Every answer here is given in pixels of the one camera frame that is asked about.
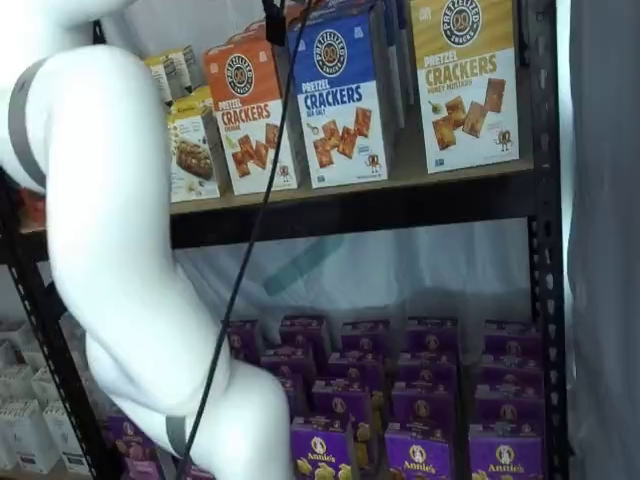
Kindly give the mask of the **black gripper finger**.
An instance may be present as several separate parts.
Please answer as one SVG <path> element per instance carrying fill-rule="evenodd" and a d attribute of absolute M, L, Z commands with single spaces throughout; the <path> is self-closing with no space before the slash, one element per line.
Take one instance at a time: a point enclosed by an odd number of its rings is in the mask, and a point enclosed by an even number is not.
<path fill-rule="evenodd" d="M 285 4 L 285 0 L 263 0 L 266 39 L 270 43 L 284 43 L 286 41 Z"/>

